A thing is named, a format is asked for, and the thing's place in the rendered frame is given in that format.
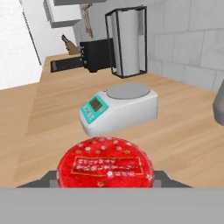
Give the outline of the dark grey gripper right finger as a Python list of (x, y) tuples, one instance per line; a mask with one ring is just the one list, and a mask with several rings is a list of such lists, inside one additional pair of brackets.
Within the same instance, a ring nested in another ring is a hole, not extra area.
[(163, 188), (180, 188), (180, 187), (190, 187), (186, 184), (180, 183), (177, 180), (171, 179), (170, 176), (165, 171), (154, 171), (154, 187)]

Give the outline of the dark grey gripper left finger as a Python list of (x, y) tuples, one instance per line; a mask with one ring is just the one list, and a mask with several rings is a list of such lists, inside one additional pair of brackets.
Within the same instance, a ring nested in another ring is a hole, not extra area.
[(57, 172), (49, 171), (46, 175), (44, 175), (41, 179), (34, 180), (32, 182), (26, 183), (22, 185), (22, 187), (27, 188), (49, 188), (49, 187), (57, 187)]

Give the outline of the white digital scale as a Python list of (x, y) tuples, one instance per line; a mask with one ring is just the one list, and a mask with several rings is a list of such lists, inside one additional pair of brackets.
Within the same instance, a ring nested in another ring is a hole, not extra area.
[(80, 108), (80, 123), (89, 137), (123, 130), (157, 117), (158, 94), (145, 83), (103, 89)]

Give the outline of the grey rounded object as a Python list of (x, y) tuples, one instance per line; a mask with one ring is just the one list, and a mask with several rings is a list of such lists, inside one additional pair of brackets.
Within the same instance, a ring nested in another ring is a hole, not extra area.
[(224, 81), (213, 102), (213, 116), (218, 124), (224, 126)]

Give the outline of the black sink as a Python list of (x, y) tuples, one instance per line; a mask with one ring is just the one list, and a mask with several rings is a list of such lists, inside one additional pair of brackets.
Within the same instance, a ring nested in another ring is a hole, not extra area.
[(66, 70), (74, 69), (77, 67), (83, 67), (83, 66), (84, 66), (84, 64), (82, 62), (81, 57), (52, 60), (51, 61), (51, 72), (56, 73), (56, 72), (66, 71)]

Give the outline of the black toaster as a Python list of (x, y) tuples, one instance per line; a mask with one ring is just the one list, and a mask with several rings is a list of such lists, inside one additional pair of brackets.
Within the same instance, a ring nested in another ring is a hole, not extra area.
[(115, 52), (113, 39), (98, 39), (80, 42), (80, 54), (83, 66), (90, 72), (115, 67)]

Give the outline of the wooden knife block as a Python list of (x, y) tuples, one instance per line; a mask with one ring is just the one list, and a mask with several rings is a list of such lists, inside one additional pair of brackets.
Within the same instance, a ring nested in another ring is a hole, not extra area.
[(65, 43), (66, 49), (70, 55), (76, 55), (80, 53), (80, 49), (72, 41), (67, 39), (64, 34), (61, 35), (61, 39)]

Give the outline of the paper towel roll in black stand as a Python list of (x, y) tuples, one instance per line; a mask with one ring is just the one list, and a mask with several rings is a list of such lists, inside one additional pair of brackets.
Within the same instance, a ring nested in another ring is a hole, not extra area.
[(147, 7), (117, 8), (105, 14), (111, 73), (125, 79), (148, 70)]

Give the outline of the hanging utensil rack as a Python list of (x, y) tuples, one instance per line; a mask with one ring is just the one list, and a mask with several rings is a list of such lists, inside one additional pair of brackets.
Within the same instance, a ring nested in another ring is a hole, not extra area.
[(86, 28), (86, 33), (88, 34), (88, 36), (90, 38), (93, 37), (93, 31), (92, 31), (92, 27), (91, 27), (91, 23), (90, 23), (88, 9), (92, 6), (93, 5), (91, 3), (88, 3), (81, 7), (82, 16), (83, 16), (84, 24), (85, 24), (85, 28)]

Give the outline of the white wall cabinets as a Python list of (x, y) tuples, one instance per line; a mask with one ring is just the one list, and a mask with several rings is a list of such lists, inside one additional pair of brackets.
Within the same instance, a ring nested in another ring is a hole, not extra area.
[(81, 8), (107, 0), (43, 0), (47, 21), (52, 28), (75, 25), (82, 20)]

